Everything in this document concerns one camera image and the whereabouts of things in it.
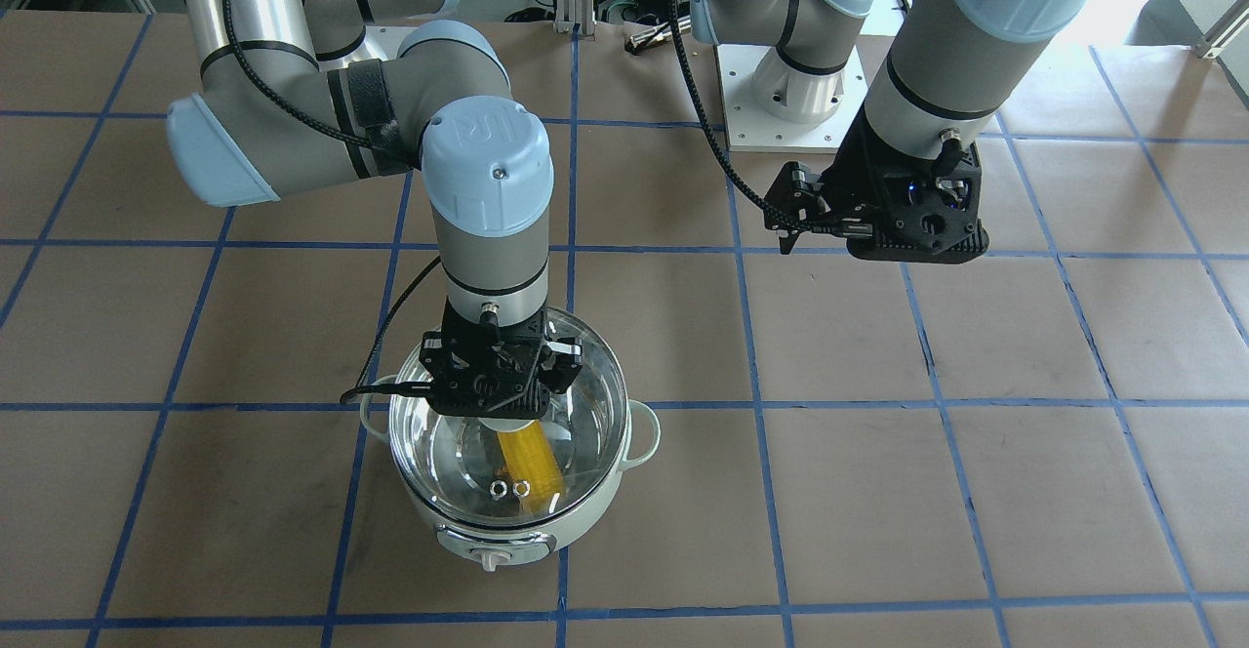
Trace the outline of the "black gripper at corn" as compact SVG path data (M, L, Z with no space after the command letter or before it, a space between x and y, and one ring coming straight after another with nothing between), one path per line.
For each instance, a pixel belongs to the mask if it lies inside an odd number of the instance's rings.
M764 199L794 221L831 228L857 260L967 263L987 251L978 217L980 151L940 142L934 160L909 157L868 125L853 125L823 174L784 164Z

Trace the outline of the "black gripper over pot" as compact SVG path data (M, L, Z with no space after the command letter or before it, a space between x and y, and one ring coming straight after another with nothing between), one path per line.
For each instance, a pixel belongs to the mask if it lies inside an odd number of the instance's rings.
M547 305L501 327L491 311L473 322L446 303L441 328L423 333L420 348L431 377L423 398L442 416L540 420L582 370L582 340L552 332Z

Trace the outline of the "silver robot arm with corn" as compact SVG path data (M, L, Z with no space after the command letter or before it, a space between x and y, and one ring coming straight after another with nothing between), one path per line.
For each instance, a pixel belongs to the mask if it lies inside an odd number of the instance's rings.
M754 97L791 124L836 114L873 0L689 0L702 42L763 45ZM791 253L802 233L857 260L967 263L989 248L975 139L1087 0L913 0L821 174L786 164L767 194L734 186Z

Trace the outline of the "silver robot arm over pot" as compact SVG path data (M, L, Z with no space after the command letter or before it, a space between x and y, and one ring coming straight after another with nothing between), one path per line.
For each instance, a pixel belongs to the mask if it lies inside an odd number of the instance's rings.
M184 0L202 92L169 110L169 144L215 207L418 171L447 303L418 360L428 382L376 385L443 416L513 430L581 370L547 323L545 124L515 101L457 0Z

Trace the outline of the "silver robot arm base plate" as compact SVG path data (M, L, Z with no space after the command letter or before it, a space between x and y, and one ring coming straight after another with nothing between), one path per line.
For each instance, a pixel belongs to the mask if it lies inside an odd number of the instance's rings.
M831 75L789 67L763 45L718 45L714 52L734 151L834 154L868 92L857 49Z

